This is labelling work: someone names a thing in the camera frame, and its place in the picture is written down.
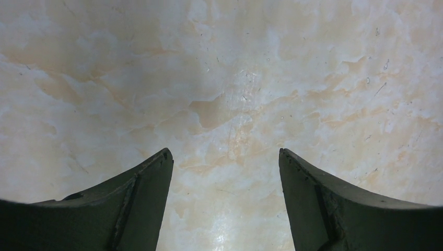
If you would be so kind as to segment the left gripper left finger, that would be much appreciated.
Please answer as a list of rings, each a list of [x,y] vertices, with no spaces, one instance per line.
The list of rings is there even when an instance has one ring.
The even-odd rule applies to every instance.
[[[1,201],[1,250],[155,250],[174,160],[139,165],[56,201]]]

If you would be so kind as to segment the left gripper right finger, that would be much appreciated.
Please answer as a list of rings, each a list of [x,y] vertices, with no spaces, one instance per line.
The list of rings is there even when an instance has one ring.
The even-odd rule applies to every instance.
[[[289,149],[279,173],[296,250],[442,250],[442,207],[359,188]]]

